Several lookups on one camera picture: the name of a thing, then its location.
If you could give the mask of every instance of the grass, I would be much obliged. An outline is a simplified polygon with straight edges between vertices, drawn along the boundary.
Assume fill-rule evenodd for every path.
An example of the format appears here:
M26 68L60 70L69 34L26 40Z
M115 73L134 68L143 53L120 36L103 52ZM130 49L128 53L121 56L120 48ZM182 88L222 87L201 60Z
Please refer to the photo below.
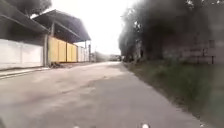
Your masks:
M184 110L201 116L211 90L211 66L157 61L127 67Z

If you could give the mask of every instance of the asphalt road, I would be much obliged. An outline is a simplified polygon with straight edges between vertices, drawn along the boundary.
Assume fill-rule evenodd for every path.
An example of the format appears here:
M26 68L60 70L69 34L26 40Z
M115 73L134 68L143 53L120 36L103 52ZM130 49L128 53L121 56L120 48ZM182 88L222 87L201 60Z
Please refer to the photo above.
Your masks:
M121 63L0 80L0 128L200 128Z

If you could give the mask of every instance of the warehouse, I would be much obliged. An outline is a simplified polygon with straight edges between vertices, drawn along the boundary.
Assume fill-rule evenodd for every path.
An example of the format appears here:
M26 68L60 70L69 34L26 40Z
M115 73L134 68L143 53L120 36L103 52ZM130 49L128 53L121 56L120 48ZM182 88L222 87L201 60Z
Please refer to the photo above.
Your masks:
M47 64L49 31L0 0L0 70Z
M35 21L51 31L49 36L48 62L84 62L83 56L88 56L87 48L80 48L76 42L90 40L80 19L69 14L53 10L34 18Z

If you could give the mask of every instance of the sky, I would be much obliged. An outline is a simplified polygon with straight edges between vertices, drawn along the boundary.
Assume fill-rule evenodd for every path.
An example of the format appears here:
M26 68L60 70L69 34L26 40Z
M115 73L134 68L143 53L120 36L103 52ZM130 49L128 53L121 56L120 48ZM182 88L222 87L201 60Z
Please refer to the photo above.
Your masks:
M121 16L136 0L52 0L57 9L80 18L92 41L92 51L120 54Z

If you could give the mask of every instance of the metal roof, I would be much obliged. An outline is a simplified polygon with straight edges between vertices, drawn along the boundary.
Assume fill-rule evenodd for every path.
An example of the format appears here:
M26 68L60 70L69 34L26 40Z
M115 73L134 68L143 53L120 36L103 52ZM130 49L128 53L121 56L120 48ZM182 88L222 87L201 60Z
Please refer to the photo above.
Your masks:
M49 31L36 21L33 21L23 13L18 11L15 7L7 3L5 0L0 0L0 16L5 19L11 20L23 27L26 27L32 31L40 33L48 33Z
M64 34L64 36L67 36L68 34L72 35L72 37L69 37L69 40L72 41L72 43L91 40L82 21L67 13L58 10L52 10L34 18L34 20L44 25L48 29L50 29L52 23L55 22L58 27L61 27L60 30L64 29L62 30L63 33L65 33L65 31L67 32Z

